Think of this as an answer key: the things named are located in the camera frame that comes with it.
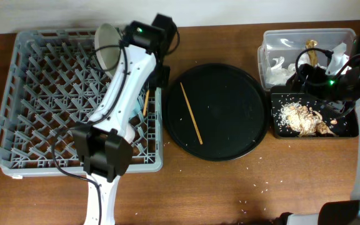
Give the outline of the black rectangular tray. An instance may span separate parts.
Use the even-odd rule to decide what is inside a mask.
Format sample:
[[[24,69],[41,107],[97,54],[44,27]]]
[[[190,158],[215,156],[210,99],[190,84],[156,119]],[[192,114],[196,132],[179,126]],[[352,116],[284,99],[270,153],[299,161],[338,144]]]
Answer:
[[[337,135],[337,137],[318,135],[301,138],[355,138],[359,135],[356,113],[353,106],[348,102],[326,102],[303,92],[291,92],[287,86],[274,86],[271,88],[271,106],[274,121],[281,106],[287,103],[300,103],[320,112],[325,123]],[[286,131],[280,131],[275,122],[274,133],[277,138],[299,138],[296,132],[290,134]]]

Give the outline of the wooden chopstick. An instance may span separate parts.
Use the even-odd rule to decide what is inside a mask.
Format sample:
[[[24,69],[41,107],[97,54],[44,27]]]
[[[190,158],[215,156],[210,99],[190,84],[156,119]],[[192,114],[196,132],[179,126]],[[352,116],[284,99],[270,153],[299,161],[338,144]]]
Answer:
[[[191,117],[191,121],[192,121],[194,129],[195,129],[198,141],[199,141],[200,145],[203,145],[203,140],[201,138],[201,135],[200,135],[200,132],[199,132],[199,129],[198,129],[198,125],[196,123],[196,120],[195,120],[195,117],[194,117],[194,114],[193,114],[193,110],[192,110],[191,105],[189,103],[189,100],[188,100],[188,97],[187,97],[187,94],[185,92],[185,89],[184,89],[184,86],[183,86],[182,82],[180,82],[180,86],[181,86],[181,89],[182,89],[182,93],[183,93],[183,96],[184,96],[184,99],[185,99],[185,102],[186,102],[186,105],[187,105],[187,108],[188,108],[188,111],[189,111],[189,114],[190,114],[190,117]]]
[[[146,114],[147,114],[148,102],[149,102],[149,93],[150,93],[150,90],[148,89],[146,91],[146,95],[145,95],[145,99],[144,99],[144,107],[143,107],[143,111],[142,111],[143,117],[146,117]]]

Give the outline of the white paper waste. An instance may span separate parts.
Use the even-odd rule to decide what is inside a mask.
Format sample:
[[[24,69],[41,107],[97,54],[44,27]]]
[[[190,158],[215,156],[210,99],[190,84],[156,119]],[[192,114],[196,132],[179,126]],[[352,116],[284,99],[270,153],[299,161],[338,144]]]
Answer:
[[[271,89],[273,86],[285,85],[286,81],[296,72],[295,60],[301,49],[292,49],[291,51],[280,52],[275,55],[260,47],[258,49],[258,69],[261,78],[261,84],[266,89]],[[349,60],[347,55],[347,44],[342,42],[332,49],[334,53],[331,59],[328,59],[320,52],[316,52],[317,63],[313,64],[314,67],[324,69],[326,75],[336,75],[340,69]],[[304,53],[298,66],[302,64],[311,64],[311,57],[309,53]]]

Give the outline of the brown food wrapper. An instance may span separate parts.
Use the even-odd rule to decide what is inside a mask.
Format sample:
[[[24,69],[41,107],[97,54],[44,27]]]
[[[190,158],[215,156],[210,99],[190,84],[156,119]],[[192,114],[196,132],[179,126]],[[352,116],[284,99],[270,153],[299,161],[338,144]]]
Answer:
[[[318,42],[315,40],[306,41],[306,49],[315,48],[318,45]],[[310,60],[310,65],[317,66],[318,65],[318,56],[315,50],[311,50],[307,52]]]

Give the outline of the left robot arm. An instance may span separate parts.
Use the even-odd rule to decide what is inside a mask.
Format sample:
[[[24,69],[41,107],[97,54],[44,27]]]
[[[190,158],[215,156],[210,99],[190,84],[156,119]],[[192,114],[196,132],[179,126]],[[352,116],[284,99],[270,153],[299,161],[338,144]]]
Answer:
[[[162,14],[152,24],[131,22],[123,34],[107,23],[95,33],[97,61],[112,81],[89,121],[72,130],[89,183],[86,224],[115,223],[118,182],[133,156],[131,113],[146,84],[153,88],[167,84],[170,68],[163,61],[172,53],[170,46],[177,35],[173,19]]]

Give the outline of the light blue plastic cup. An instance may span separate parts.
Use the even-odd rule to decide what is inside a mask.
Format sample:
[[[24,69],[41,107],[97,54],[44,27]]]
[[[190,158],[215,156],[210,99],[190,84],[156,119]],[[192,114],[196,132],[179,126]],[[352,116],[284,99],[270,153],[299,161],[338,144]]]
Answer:
[[[129,119],[136,117],[139,114],[139,112],[143,112],[144,102],[145,102],[145,94],[140,94],[134,103],[134,107],[129,115]]]

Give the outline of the food scraps and rice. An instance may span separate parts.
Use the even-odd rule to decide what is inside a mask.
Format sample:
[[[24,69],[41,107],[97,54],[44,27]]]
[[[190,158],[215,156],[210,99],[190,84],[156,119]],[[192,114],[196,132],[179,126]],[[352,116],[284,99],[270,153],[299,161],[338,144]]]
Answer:
[[[325,123],[320,112],[298,102],[282,105],[274,122],[280,131],[297,133],[299,138],[318,135],[337,137]]]

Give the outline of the clear plastic waste bin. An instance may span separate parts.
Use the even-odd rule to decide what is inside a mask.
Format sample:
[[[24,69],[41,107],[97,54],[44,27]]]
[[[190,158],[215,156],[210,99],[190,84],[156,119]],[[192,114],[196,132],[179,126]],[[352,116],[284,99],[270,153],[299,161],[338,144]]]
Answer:
[[[350,54],[356,33],[350,28],[285,29],[266,31],[262,45],[257,50],[258,71],[261,85],[269,91],[274,84],[271,68],[287,69],[294,64],[299,53],[306,48],[307,41],[317,41],[317,47],[332,50],[344,43],[345,54]]]

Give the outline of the pink plastic cup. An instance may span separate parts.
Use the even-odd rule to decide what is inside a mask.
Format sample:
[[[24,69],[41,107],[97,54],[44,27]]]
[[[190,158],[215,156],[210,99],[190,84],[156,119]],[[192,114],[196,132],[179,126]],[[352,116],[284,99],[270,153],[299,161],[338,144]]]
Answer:
[[[126,125],[126,133],[124,136],[124,139],[131,144],[134,141],[135,138],[135,131],[130,123],[127,123]]]

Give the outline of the round black serving tray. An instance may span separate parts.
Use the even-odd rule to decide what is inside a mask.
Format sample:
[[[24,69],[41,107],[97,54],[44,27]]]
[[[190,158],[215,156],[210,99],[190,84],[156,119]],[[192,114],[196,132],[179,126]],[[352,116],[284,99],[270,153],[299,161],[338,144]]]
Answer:
[[[180,86],[191,105],[200,145]],[[173,141],[187,153],[207,161],[243,157],[264,139],[270,108],[261,85],[246,71],[210,63],[182,73],[169,87],[163,122]]]

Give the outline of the grey plastic dishwasher rack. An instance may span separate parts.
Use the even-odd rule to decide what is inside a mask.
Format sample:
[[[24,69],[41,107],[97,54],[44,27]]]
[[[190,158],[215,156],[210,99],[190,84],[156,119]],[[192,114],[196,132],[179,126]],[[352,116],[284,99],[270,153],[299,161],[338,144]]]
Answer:
[[[84,174],[70,133],[86,122],[110,76],[88,68],[95,29],[17,34],[0,108],[0,168],[12,178]]]

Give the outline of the grey round plate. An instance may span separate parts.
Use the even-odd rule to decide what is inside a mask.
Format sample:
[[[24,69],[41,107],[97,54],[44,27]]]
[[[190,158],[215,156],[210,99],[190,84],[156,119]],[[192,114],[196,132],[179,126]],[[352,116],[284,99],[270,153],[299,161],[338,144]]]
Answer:
[[[119,31],[112,25],[104,23],[98,27],[94,37],[97,68],[113,78],[119,62],[121,50]]]

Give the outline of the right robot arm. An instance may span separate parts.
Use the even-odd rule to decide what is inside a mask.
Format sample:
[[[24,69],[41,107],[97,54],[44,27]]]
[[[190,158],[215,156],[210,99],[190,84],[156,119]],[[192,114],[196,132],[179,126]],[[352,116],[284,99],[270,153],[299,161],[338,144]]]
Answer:
[[[354,189],[348,201],[328,202],[317,214],[285,212],[275,224],[360,224],[360,35],[354,38],[347,61],[334,51],[323,50],[330,59],[327,69],[303,64],[286,81],[292,92],[303,92],[325,103],[344,101],[355,110],[359,128],[357,172]]]

